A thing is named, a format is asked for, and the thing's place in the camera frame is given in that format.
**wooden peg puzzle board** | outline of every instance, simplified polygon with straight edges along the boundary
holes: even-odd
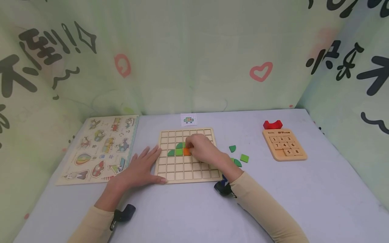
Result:
[[[308,158],[303,147],[289,129],[265,129],[266,143],[277,161],[296,161]]]
[[[190,182],[214,182],[223,179],[221,172],[198,161],[185,148],[185,140],[192,134],[204,134],[215,146],[215,136],[212,128],[196,128],[162,131],[159,136],[159,146],[162,149],[157,159],[155,175],[168,180],[167,184]]]
[[[88,118],[56,185],[107,182],[122,172],[130,163],[138,120],[139,115]]]

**pattern card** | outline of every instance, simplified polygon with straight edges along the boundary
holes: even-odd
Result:
[[[197,118],[195,113],[181,113],[181,126],[195,126]]]
[[[139,115],[86,119],[56,185],[107,182],[128,167]]]
[[[191,134],[204,134],[215,146],[212,128],[196,128],[162,131],[159,146],[162,149],[157,159],[155,175],[165,177],[168,184],[190,182],[214,182],[223,179],[221,172],[207,163],[198,161],[185,148],[185,139]]]

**green semicircle piece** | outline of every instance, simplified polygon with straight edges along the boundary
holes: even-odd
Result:
[[[237,160],[237,159],[234,159],[234,164],[236,164],[237,167],[242,167],[242,164],[241,164],[240,161]]]
[[[235,150],[237,149],[236,145],[229,146],[229,148],[230,148],[231,153],[235,152]]]

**wooden grid board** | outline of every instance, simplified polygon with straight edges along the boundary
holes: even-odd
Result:
[[[296,161],[308,158],[303,147],[289,129],[265,129],[266,143],[277,161]]]
[[[159,146],[162,152],[157,159],[154,174],[166,178],[167,184],[214,182],[223,179],[218,169],[198,161],[185,148],[186,138],[195,133],[204,134],[216,146],[212,128],[161,131]]]

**table surface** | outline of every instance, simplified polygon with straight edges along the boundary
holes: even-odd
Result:
[[[389,242],[389,213],[306,110],[197,113],[197,119],[195,127],[214,129],[221,151],[235,158],[250,156],[243,170],[292,215],[311,243]],[[283,128],[291,129],[308,160],[275,161],[262,136],[265,120],[281,120]],[[133,152],[153,147],[165,129],[181,129],[180,114],[141,116]],[[237,146],[234,153],[228,149],[231,145]],[[16,243],[66,242],[103,192],[105,183],[55,186],[67,156]],[[130,222],[117,226],[111,242],[272,242],[233,198],[221,197],[214,184],[151,185],[131,191],[123,205],[137,210]]]

